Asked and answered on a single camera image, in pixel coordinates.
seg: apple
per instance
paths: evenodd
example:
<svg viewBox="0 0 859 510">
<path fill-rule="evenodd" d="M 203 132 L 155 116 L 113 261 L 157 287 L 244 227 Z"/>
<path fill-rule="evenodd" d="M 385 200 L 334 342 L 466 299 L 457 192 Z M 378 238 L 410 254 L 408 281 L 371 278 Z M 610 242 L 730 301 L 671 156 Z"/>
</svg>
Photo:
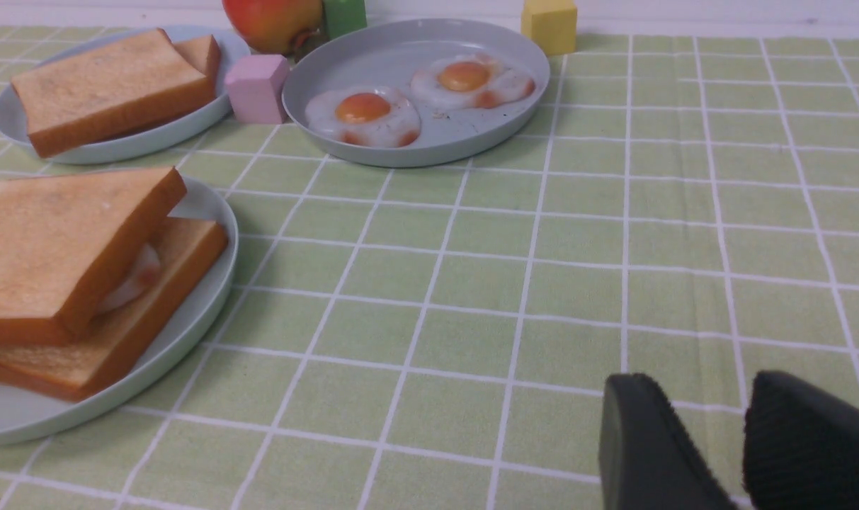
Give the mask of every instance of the apple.
<svg viewBox="0 0 859 510">
<path fill-rule="evenodd" d="M 322 0 L 222 0 L 241 38 L 261 54 L 289 55 L 322 25 Z"/>
</svg>

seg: plate rim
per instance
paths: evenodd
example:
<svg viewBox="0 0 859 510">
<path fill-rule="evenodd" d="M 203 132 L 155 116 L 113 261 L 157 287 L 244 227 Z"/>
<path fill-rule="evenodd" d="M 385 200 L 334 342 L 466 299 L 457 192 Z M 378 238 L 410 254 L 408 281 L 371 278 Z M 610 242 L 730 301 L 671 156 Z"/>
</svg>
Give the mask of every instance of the plate rim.
<svg viewBox="0 0 859 510">
<path fill-rule="evenodd" d="M 439 25 L 439 26 L 444 26 L 444 25 L 481 26 L 481 27 L 484 27 L 485 29 L 495 30 L 495 31 L 498 31 L 500 33 L 503 33 L 503 35 L 504 35 L 504 33 L 507 33 L 507 35 L 510 38 L 524 38 L 527 40 L 527 42 L 529 42 L 531 45 L 533 45 L 535 47 L 535 52 L 537 54 L 536 55 L 537 58 L 539 58 L 540 61 L 545 60 L 548 62 L 548 57 L 545 55 L 545 52 L 542 51 L 542 48 L 539 48 L 538 45 L 534 45 L 534 43 L 532 41 L 530 41 L 530 39 L 527 39 L 524 35 L 522 35 L 522 33 L 513 31 L 513 30 L 508 29 L 508 28 L 503 27 L 503 26 L 495 25 L 495 23 L 488 23 L 488 22 L 482 22 L 482 21 L 477 21 L 477 20 L 459 19 L 459 18 L 453 18 L 453 17 L 422 17 L 422 18 L 415 18 L 415 19 L 409 19 L 409 20 L 394 21 L 394 22 L 390 22 L 390 23 L 381 23 L 380 25 L 370 26 L 370 27 L 367 27 L 365 29 L 358 30 L 355 32 L 345 33 L 345 35 L 342 35 L 340 38 L 332 39 L 331 41 L 325 43 L 325 45 L 320 45 L 319 47 L 317 47 L 309 55 L 307 55 L 307 57 L 315 56 L 315 55 L 324 55 L 325 52 L 333 51 L 335 48 L 341 47 L 342 45 L 345 45 L 345 43 L 349 43 L 348 41 L 351 38 L 354 38 L 354 39 L 364 38 L 363 33 L 384 30 L 384 29 L 387 29 L 388 26 L 408 26 L 408 25 L 417 26 L 417 25 L 421 25 L 421 23 L 432 23 L 433 25 Z M 304 57 L 302 59 L 302 61 L 300 61 L 300 63 L 297 64 L 297 66 L 305 64 L 307 57 Z M 520 113 L 518 116 L 514 117 L 513 120 L 510 120 L 510 122 L 504 123 L 503 125 L 496 126 L 494 128 L 490 128 L 488 130 L 485 130 L 484 132 L 479 132 L 479 133 L 477 133 L 477 135 L 472 135 L 472 136 L 466 137 L 466 138 L 461 139 L 461 140 L 457 140 L 454 142 L 445 142 L 445 143 L 440 143 L 440 144 L 436 144 L 436 145 L 430 145 L 427 147 L 411 147 L 411 146 L 394 147 L 394 148 L 363 147 L 363 146 L 359 146 L 359 145 L 352 145 L 352 144 L 347 143 L 347 142 L 338 142 L 338 141 L 326 138 L 325 136 L 320 135 L 318 132 L 314 132 L 312 129 L 310 129 L 309 126 L 307 126 L 307 123 L 304 122 L 305 119 L 297 119 L 297 116 L 293 114 L 292 109 L 288 107 L 289 106 L 288 96 L 286 94 L 287 81 L 285 81 L 285 87 L 283 88 L 283 90 L 281 90 L 281 105 L 284 107 L 285 112 L 288 113 L 289 119 L 293 120 L 293 122 L 296 124 L 296 126 L 298 126 L 299 129 L 302 129 L 303 132 L 305 132 L 307 136 L 310 136 L 310 139 L 312 139 L 314 142 L 316 142 L 317 145 L 319 145 L 319 147 L 322 148 L 323 151 L 325 151 L 325 152 L 329 152 L 330 154 L 334 155 L 335 151 L 329 151 L 327 149 L 328 147 L 331 147 L 332 149 L 336 149 L 336 151 L 348 152 L 348 154 L 352 154 L 352 152 L 355 152 L 356 154 L 362 154 L 366 159 L 374 159 L 374 158 L 381 159 L 383 156 L 387 156 L 387 158 L 390 158 L 390 159 L 396 159 L 396 158 L 400 159 L 402 157 L 402 155 L 406 156 L 407 154 L 415 154 L 415 152 L 427 152 L 427 151 L 443 152 L 446 149 L 449 149 L 455 145 L 460 145 L 460 143 L 464 143 L 464 142 L 470 141 L 470 140 L 478 140 L 478 139 L 482 138 L 483 136 L 489 136 L 493 132 L 497 132 L 497 130 L 507 130 L 507 132 L 511 132 L 511 134 L 513 134 L 514 132 L 516 132 L 516 130 L 519 130 L 520 127 L 522 127 L 523 125 L 525 125 L 529 121 L 530 116 L 533 115 L 533 113 L 538 109 L 540 103 L 542 103 L 542 96 L 543 96 L 543 94 L 545 94 L 545 89 L 548 86 L 548 84 L 550 83 L 550 81 L 552 80 L 552 74 L 551 74 L 551 72 L 549 72 L 549 74 L 546 74 L 542 78 L 540 78 L 538 76 L 536 78 L 537 78 L 538 86 L 537 86 L 537 91 L 533 94 L 534 96 L 536 96 L 535 100 L 533 100 L 532 103 L 530 103 L 529 106 L 522 113 Z M 291 81 L 293 79 L 294 79 L 294 72 L 291 72 L 290 76 L 288 77 L 288 81 Z"/>
<path fill-rule="evenodd" d="M 106 169 L 102 171 L 130 171 L 131 169 Z M 142 393 L 145 390 L 148 390 L 154 383 L 157 383 L 161 380 L 161 377 L 164 374 L 167 374 L 168 371 L 176 367 L 178 363 L 183 361 L 186 356 L 188 356 L 189 352 L 192 351 L 193 347 L 198 345 L 200 340 L 203 339 L 203 336 L 212 327 L 212 324 L 215 323 L 217 319 L 218 313 L 223 311 L 223 307 L 227 303 L 227 295 L 231 291 L 231 286 L 234 285 L 234 277 L 237 268 L 237 257 L 239 253 L 239 245 L 241 244 L 241 239 L 239 238 L 239 226 L 237 222 L 237 215 L 232 209 L 231 205 L 229 205 L 228 200 L 222 196 L 221 193 L 215 190 L 209 184 L 206 184 L 204 181 L 199 180 L 198 178 L 189 177 L 187 175 L 181 174 L 181 177 L 184 181 L 188 181 L 193 185 L 200 185 L 205 188 L 208 193 L 211 193 L 213 197 L 216 197 L 216 204 L 218 204 L 223 210 L 228 212 L 228 224 L 223 225 L 223 227 L 227 230 L 228 240 L 234 241 L 234 246 L 231 246 L 231 243 L 228 244 L 228 249 L 225 252 L 222 252 L 223 257 L 225 254 L 229 257 L 228 262 L 228 270 L 226 271 L 222 280 L 219 281 L 218 286 L 212 292 L 211 295 L 207 297 L 206 304 L 204 307 L 201 307 L 200 310 L 196 313 L 195 319 L 190 322 L 187 327 L 184 327 L 183 331 L 180 332 L 176 336 L 176 338 L 172 339 L 166 348 L 163 348 L 161 352 L 157 355 L 153 356 L 153 358 L 148 359 L 143 365 L 136 369 L 132 369 L 124 378 L 115 382 L 115 384 L 109 385 L 105 390 L 102 390 L 92 397 L 86 398 L 85 400 L 69 403 L 66 409 L 51 414 L 50 416 L 45 416 L 43 419 L 38 419 L 34 421 L 30 421 L 28 423 L 21 423 L 14 426 L 5 427 L 5 429 L 0 429 L 0 446 L 11 445 L 12 443 L 21 443 L 24 441 L 28 441 L 30 439 L 36 438 L 46 438 L 46 436 L 51 436 L 54 434 L 58 434 L 64 432 L 69 429 L 73 429 L 75 426 L 82 425 L 83 423 L 87 423 L 93 419 L 97 419 L 102 414 L 108 413 L 110 411 L 116 410 L 118 407 L 121 407 L 124 403 L 126 403 L 130 398 L 136 397 L 138 394 Z M 212 313 L 212 322 L 210 323 L 207 329 L 203 330 L 200 333 L 198 339 L 190 342 L 187 340 L 188 333 L 196 327 L 199 323 L 203 322 L 203 317 L 207 316 L 209 313 Z M 174 359 L 173 363 L 170 365 L 167 364 L 166 358 L 170 353 L 176 351 L 179 346 L 187 346 L 186 352 L 182 356 L 178 356 L 178 358 Z M 155 380 L 151 380 L 149 384 L 142 385 L 138 387 L 138 391 L 126 391 L 126 387 L 132 384 L 135 380 L 141 377 L 144 371 L 153 370 L 155 368 L 160 368 L 161 365 L 164 365 L 163 375 L 159 378 L 155 378 Z M 125 397 L 121 398 L 119 393 L 124 393 Z M 82 419 L 75 419 L 77 414 L 80 414 L 81 409 L 86 408 L 92 409 L 86 416 L 82 417 Z M 46 431 L 46 432 L 38 432 L 38 429 L 41 429 L 43 426 L 47 426 L 48 423 L 54 423 L 56 421 L 66 421 L 68 418 L 73 421 L 67 422 L 70 425 L 66 425 L 63 427 L 55 426 L 53 427 L 55 430 Z"/>
<path fill-rule="evenodd" d="M 234 39 L 234 41 L 236 43 L 242 43 L 242 47 L 244 48 L 244 54 L 241 55 L 240 58 L 242 58 L 244 56 L 251 55 L 250 45 L 248 45 L 248 43 L 246 41 L 244 41 L 244 39 L 240 35 L 238 35 L 238 33 L 235 33 L 232 30 L 219 28 L 217 26 L 187 25 L 187 23 L 172 23 L 171 25 L 156 25 L 156 26 L 147 26 L 147 27 L 137 27 L 137 28 L 125 30 L 123 32 L 109 33 L 109 35 L 102 35 L 99 38 L 89 39 L 89 41 L 83 41 L 83 42 L 79 43 L 78 45 L 72 46 L 71 48 L 64 49 L 60 52 L 57 52 L 57 54 L 54 54 L 53 56 L 50 56 L 48 58 L 45 58 L 45 59 L 42 59 L 41 61 L 36 62 L 34 67 L 32 67 L 32 69 L 34 69 L 36 67 L 43 67 L 43 65 L 51 64 L 51 62 L 56 62 L 57 60 L 61 60 L 62 58 L 80 55 L 83 52 L 86 52 L 86 51 L 93 49 L 94 47 L 98 47 L 98 45 L 93 45 L 94 43 L 99 43 L 99 42 L 112 43 L 112 42 L 119 41 L 119 40 L 124 39 L 124 38 L 128 38 L 131 35 L 137 35 L 138 33 L 143 33 L 143 32 L 148 32 L 150 30 L 154 30 L 155 28 L 161 28 L 164 31 L 166 31 L 166 33 L 170 30 L 175 30 L 175 29 L 177 29 L 177 30 L 190 29 L 190 30 L 202 30 L 202 31 L 211 33 L 211 35 L 221 35 L 221 36 L 223 36 L 223 38 Z M 186 40 L 186 39 L 179 39 L 179 40 L 177 40 L 177 42 L 184 41 L 184 40 Z M 13 91 L 13 87 L 11 86 L 11 80 L 8 80 L 8 83 L 1 90 L 0 104 L 1 104 L 1 98 L 3 96 L 5 96 L 6 94 L 13 94 L 13 96 L 19 101 L 19 97 L 17 97 L 17 94 L 15 93 L 15 91 Z M 225 110 L 225 112 L 223 114 L 219 115 L 219 117 L 218 117 L 219 119 L 221 119 L 223 116 L 225 116 L 225 114 L 228 114 L 229 112 L 231 112 L 231 106 L 229 105 L 228 91 L 226 89 L 222 93 L 218 94 L 218 96 L 216 96 L 215 99 L 213 99 L 209 103 L 205 104 L 202 107 L 199 107 L 199 109 L 194 110 L 193 112 L 187 113 L 183 117 L 171 120 L 170 123 L 164 123 L 164 125 L 156 126 L 153 129 L 143 130 L 143 132 L 137 132 L 137 133 L 134 133 L 133 135 L 124 136 L 124 137 L 114 139 L 114 140 L 108 140 L 105 142 L 86 143 L 84 145 L 80 145 L 79 147 L 69 149 L 69 151 L 61 152 L 61 154 L 56 154 L 56 155 L 50 156 L 48 158 L 40 158 L 40 159 L 42 161 L 47 161 L 47 162 L 62 162 L 63 164 L 74 164 L 74 162 L 60 161 L 60 159 L 76 158 L 77 152 L 83 152 L 83 151 L 104 152 L 106 149 L 115 149 L 115 148 L 118 148 L 120 146 L 128 145 L 129 143 L 141 142 L 145 138 L 155 138 L 155 135 L 160 135 L 163 132 L 168 132 L 168 130 L 173 129 L 173 127 L 176 123 L 182 123 L 182 125 L 184 125 L 184 123 L 193 122 L 195 120 L 195 118 L 189 119 L 191 116 L 193 116 L 193 117 L 202 116 L 203 114 L 206 114 L 209 112 L 216 112 L 219 109 Z M 19 147 L 28 148 L 31 152 L 35 152 L 35 149 L 33 149 L 32 143 L 30 142 L 29 139 L 26 139 L 25 141 L 23 141 L 23 140 L 14 138 L 13 136 L 11 136 L 7 132 L 5 132 L 5 130 L 2 130 L 1 127 L 0 127 L 0 133 L 8 142 L 14 143 L 15 145 L 18 145 Z M 143 154 L 138 154 L 138 155 L 135 155 L 132 157 L 140 157 L 142 155 Z"/>
</svg>

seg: filling in sandwich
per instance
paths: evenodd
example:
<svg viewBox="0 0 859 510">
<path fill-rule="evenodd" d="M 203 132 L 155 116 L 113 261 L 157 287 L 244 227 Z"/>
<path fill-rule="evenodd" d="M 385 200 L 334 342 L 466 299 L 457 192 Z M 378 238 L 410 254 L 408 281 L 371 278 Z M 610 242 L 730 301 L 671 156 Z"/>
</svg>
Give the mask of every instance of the filling in sandwich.
<svg viewBox="0 0 859 510">
<path fill-rule="evenodd" d="M 152 287 L 160 277 L 161 261 L 158 253 L 155 253 L 155 249 L 147 243 L 143 249 L 140 249 L 140 254 L 127 272 L 124 282 L 99 303 L 96 315 L 117 309 L 135 300 Z"/>
</svg>

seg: yellow block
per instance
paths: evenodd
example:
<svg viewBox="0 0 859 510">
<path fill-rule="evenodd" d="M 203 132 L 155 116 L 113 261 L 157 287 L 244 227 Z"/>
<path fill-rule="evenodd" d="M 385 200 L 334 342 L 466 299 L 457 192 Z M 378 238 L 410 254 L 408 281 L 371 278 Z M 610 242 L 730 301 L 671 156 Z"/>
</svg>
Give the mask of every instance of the yellow block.
<svg viewBox="0 0 859 510">
<path fill-rule="evenodd" d="M 524 0 L 520 33 L 549 56 L 577 49 L 577 6 L 574 0 Z"/>
</svg>

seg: plate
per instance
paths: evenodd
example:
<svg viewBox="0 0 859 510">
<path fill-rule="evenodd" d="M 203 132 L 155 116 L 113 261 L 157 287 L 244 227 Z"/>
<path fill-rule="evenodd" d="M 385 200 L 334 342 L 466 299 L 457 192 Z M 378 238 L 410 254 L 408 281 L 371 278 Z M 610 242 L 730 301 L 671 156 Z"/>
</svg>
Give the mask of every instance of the plate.
<svg viewBox="0 0 859 510">
<path fill-rule="evenodd" d="M 198 217 L 221 223 L 228 234 L 228 246 L 221 257 L 121 381 L 77 403 L 0 385 L 0 446 L 70 429 L 115 409 L 159 380 L 212 326 L 224 307 L 234 280 L 237 220 L 228 202 L 215 190 L 195 178 L 183 177 L 183 180 L 187 194 L 171 216 Z"/>
<path fill-rule="evenodd" d="M 199 110 L 189 113 L 180 119 L 161 125 L 151 130 L 139 132 L 136 135 L 124 136 L 108 142 L 89 143 L 76 149 L 63 152 L 47 158 L 47 161 L 58 164 L 109 164 L 122 159 L 137 158 L 152 152 L 161 151 L 177 143 L 183 142 L 214 125 L 222 117 L 231 112 L 231 103 L 228 93 L 224 89 L 224 77 L 232 65 L 246 55 L 250 55 L 250 46 L 244 42 L 236 33 L 219 30 L 205 26 L 196 25 L 170 25 L 161 27 L 166 31 L 171 41 L 179 43 L 187 39 L 199 38 L 201 35 L 215 36 L 218 45 L 222 49 L 222 64 L 218 70 L 218 81 L 216 83 L 217 94 L 212 103 L 206 104 Z M 151 30 L 151 28 L 138 28 L 127 32 L 115 33 L 105 38 L 93 39 L 64 50 L 59 54 L 41 61 L 38 65 L 48 64 L 69 56 L 81 54 L 99 46 L 107 45 L 128 36 L 136 35 Z M 27 136 L 27 117 L 23 112 L 21 100 L 14 93 L 10 84 L 0 94 L 0 133 L 15 145 L 21 146 L 33 157 L 35 151 Z"/>
<path fill-rule="evenodd" d="M 536 90 L 522 101 L 491 110 L 457 110 L 442 116 L 414 100 L 409 83 L 419 67 L 471 52 L 487 52 L 530 72 Z M 464 159 L 506 141 L 533 116 L 550 74 L 549 59 L 539 46 L 513 30 L 458 19 L 419 19 L 358 30 L 319 46 L 294 67 L 281 101 L 313 143 L 333 156 L 371 166 L 421 167 Z M 313 96 L 359 84 L 403 91 L 419 110 L 420 137 L 406 147 L 377 149 L 335 142 L 307 127 L 304 111 Z"/>
</svg>

